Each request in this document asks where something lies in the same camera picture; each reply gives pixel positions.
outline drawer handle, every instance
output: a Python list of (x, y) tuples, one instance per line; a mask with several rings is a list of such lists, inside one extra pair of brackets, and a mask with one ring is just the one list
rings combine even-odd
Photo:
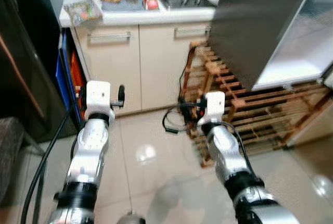
[(129, 41), (131, 37), (132, 34), (130, 32), (112, 35), (87, 35), (87, 38), (89, 41), (91, 41), (91, 43)]
[(208, 35), (210, 33), (210, 26), (204, 28), (195, 28), (195, 29), (179, 29), (175, 28), (174, 36), (175, 38), (181, 38), (186, 36), (193, 35)]

